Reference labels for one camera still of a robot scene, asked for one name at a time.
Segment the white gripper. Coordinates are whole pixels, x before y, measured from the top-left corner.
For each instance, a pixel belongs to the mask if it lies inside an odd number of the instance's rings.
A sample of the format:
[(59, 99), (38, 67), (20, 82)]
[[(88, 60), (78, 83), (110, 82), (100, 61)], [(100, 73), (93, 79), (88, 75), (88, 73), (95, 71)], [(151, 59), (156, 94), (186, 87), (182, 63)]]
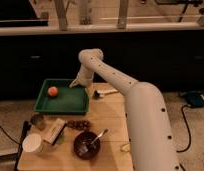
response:
[(89, 87), (93, 82), (94, 74), (88, 71), (79, 71), (77, 77), (70, 83), (69, 87), (75, 87), (78, 85)]

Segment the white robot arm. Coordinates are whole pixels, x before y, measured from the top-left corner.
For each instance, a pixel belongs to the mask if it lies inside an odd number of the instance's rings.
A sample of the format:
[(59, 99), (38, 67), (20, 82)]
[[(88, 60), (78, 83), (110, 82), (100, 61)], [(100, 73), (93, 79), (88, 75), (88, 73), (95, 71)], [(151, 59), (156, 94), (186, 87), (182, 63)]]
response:
[(94, 74), (124, 96), (128, 136), (135, 171), (180, 171), (169, 116), (160, 90), (103, 62), (100, 49), (84, 49), (81, 63), (70, 87), (89, 87)]

